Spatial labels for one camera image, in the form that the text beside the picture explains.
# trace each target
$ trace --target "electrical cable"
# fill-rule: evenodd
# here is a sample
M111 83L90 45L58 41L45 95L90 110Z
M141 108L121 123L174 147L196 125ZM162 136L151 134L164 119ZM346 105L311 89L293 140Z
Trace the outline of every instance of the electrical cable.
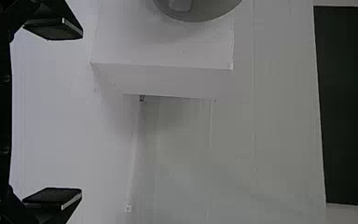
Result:
M2 7L1 1L0 1L0 14L4 12L4 8Z

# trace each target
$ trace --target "wall outlet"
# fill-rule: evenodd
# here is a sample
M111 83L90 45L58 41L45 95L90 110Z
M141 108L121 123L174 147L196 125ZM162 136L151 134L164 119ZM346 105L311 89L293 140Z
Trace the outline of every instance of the wall outlet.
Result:
M132 205L127 205L125 212L126 212L126 213L131 213L131 212L132 212Z

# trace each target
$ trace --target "black equipment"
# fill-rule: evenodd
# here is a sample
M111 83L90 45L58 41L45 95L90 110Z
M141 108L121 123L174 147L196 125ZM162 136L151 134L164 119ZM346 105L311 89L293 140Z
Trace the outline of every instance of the black equipment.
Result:
M28 209L8 184L11 159L12 73L10 42L21 27L47 40L75 40L83 28L64 0L0 0L0 223L42 223L35 210ZM65 223L81 201L81 196L65 210L43 223Z

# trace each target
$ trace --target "black door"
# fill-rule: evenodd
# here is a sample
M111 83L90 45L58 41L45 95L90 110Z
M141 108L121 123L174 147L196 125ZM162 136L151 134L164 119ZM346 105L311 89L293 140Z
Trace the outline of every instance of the black door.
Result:
M358 205L358 7L316 7L328 203Z

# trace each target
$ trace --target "gray circular object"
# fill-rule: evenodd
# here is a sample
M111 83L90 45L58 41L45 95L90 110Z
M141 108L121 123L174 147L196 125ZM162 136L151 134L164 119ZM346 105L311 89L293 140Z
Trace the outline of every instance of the gray circular object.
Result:
M169 17L188 22L210 21L234 9L242 0L154 0Z

